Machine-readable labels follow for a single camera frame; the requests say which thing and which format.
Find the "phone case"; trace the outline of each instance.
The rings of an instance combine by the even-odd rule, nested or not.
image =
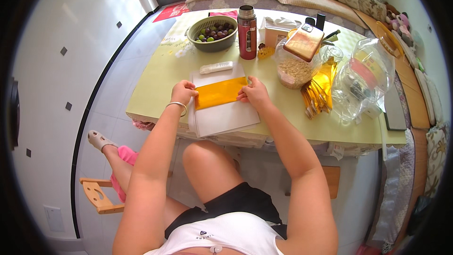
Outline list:
[[[305,23],[288,39],[283,49],[306,62],[311,62],[323,37],[323,31]]]

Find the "white tank top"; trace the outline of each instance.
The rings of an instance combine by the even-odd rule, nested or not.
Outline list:
[[[262,218],[234,212],[177,227],[159,249],[144,255],[168,255],[190,247],[221,245],[246,255],[283,255],[275,239],[283,239]]]

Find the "woman's arm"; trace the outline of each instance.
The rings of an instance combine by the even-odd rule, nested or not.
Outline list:
[[[251,102],[264,119],[291,176],[288,240],[279,244],[279,248],[286,255],[336,254],[337,228],[318,157],[302,133],[272,104],[264,84],[252,76],[249,80],[252,84],[243,87],[237,99]]]
[[[189,81],[179,82],[173,87],[171,101],[188,104],[198,94],[194,88]],[[113,254],[141,255],[162,246],[167,175],[183,110],[181,105],[167,106],[139,152]]]

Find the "light green tablecloth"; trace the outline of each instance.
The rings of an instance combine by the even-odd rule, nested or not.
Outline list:
[[[230,10],[232,9],[209,11],[225,12]],[[382,143],[378,119],[371,119],[366,115],[362,115],[362,122],[358,125],[355,123],[342,124],[335,113],[321,113],[313,120],[309,120],[304,112],[305,105],[300,91],[285,88],[280,84],[277,78],[276,63],[271,57],[260,60],[241,59],[237,41],[230,48],[216,53],[205,53],[196,49],[184,36],[184,33],[198,20],[207,17],[209,11],[189,12],[178,17],[176,23],[151,57],[135,87],[126,110],[129,116],[141,121],[149,120],[148,117],[158,118],[170,101],[173,86],[183,79],[188,80],[191,71],[198,70],[202,65],[238,61],[244,68],[246,76],[256,76],[266,85],[273,103],[307,139],[371,145]],[[305,21],[303,15],[280,11],[257,9],[256,14],[258,25],[261,24],[263,16],[286,17]],[[350,56],[356,42],[365,37],[349,29],[325,22],[325,34],[338,29],[341,33],[338,35],[339,40],[335,44],[342,49],[345,56],[343,62],[339,65],[341,67]],[[380,115],[379,118],[385,124],[384,115]],[[187,116],[181,118],[181,122],[187,123]],[[264,122],[245,132],[270,135]],[[385,130],[385,134],[387,144],[400,145],[406,143],[404,132]]]

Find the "logo on tank top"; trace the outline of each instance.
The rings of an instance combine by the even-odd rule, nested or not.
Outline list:
[[[201,236],[197,236],[195,239],[207,239],[211,236],[214,236],[213,234],[207,234],[207,232],[205,232],[204,230],[200,231],[200,235]]]

